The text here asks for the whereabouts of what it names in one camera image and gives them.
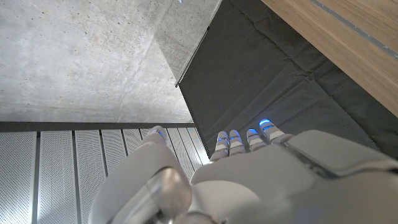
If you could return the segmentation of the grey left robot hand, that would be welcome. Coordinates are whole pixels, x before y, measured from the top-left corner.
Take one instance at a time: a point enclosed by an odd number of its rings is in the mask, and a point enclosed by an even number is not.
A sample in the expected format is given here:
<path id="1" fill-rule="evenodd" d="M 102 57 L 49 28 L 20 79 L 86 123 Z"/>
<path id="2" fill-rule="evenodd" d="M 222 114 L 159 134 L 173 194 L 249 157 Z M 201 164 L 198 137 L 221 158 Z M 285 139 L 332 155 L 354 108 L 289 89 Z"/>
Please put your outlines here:
<path id="1" fill-rule="evenodd" d="M 108 175 L 90 223 L 396 223 L 397 161 L 317 130 L 286 134 L 267 119 L 220 132 L 187 177 L 153 127 Z"/>

